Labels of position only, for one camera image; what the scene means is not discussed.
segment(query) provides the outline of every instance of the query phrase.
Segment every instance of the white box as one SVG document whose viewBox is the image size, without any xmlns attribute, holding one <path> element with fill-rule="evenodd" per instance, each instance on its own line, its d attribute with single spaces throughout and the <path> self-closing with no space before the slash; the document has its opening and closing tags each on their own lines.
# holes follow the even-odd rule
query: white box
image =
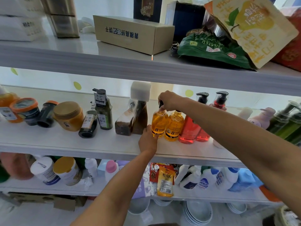
<svg viewBox="0 0 301 226">
<path fill-rule="evenodd" d="M 44 35 L 41 18 L 0 16 L 0 40 L 33 41 Z"/>
<path fill-rule="evenodd" d="M 0 15 L 41 17 L 45 12 L 40 0 L 0 0 Z"/>
</svg>

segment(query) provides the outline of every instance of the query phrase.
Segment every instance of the orange bottle with white label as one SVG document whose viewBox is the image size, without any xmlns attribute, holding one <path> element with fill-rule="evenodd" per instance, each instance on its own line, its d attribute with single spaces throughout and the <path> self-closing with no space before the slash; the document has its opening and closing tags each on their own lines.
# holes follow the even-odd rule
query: orange bottle with white label
<svg viewBox="0 0 301 226">
<path fill-rule="evenodd" d="M 17 94 L 8 92 L 2 85 L 0 85 L 0 113 L 8 122 L 11 123 L 19 123 L 23 121 L 23 119 L 14 113 L 9 107 L 9 105 L 17 99 L 19 99 Z"/>
</svg>

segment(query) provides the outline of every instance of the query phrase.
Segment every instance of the yellow jar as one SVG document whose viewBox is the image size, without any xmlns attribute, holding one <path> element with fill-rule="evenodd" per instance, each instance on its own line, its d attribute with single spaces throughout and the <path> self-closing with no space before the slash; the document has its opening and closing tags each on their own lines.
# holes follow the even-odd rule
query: yellow jar
<svg viewBox="0 0 301 226">
<path fill-rule="evenodd" d="M 84 114 L 76 102 L 62 102 L 53 109 L 56 121 L 63 129 L 77 132 L 82 127 Z"/>
</svg>

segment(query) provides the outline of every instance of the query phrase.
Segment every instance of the yellow snack bag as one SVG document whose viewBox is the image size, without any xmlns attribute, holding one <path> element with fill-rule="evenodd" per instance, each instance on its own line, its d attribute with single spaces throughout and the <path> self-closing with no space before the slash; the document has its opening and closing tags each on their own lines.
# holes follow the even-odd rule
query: yellow snack bag
<svg viewBox="0 0 301 226">
<path fill-rule="evenodd" d="M 298 35 L 270 0 L 213 0 L 205 4 L 261 68 Z"/>
<path fill-rule="evenodd" d="M 172 197 L 172 181 L 175 171 L 160 167 L 157 184 L 157 194 L 162 197 Z"/>
</svg>

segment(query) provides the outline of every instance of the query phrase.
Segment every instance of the red liquid bottle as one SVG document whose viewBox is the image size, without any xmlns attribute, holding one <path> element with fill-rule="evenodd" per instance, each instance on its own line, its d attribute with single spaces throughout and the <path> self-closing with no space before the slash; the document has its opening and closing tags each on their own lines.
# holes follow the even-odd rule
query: red liquid bottle
<svg viewBox="0 0 301 226">
<path fill-rule="evenodd" d="M 203 104 L 207 103 L 208 101 L 207 97 L 209 96 L 208 93 L 206 92 L 197 93 L 197 95 L 200 96 L 198 102 Z M 194 123 L 194 121 L 189 116 L 186 116 L 178 140 L 181 143 L 186 143 L 186 144 L 193 143 L 200 131 L 201 131 L 201 127 L 198 124 Z"/>
<path fill-rule="evenodd" d="M 227 96 L 228 96 L 228 92 L 226 91 L 220 91 L 220 92 L 216 92 L 216 97 L 213 103 L 211 103 L 209 106 L 213 106 L 215 108 L 221 109 L 226 111 L 226 101 L 227 101 Z M 199 132 L 196 141 L 198 142 L 207 142 L 210 138 L 210 135 L 208 135 L 203 129 L 201 129 L 201 131 Z"/>
</svg>

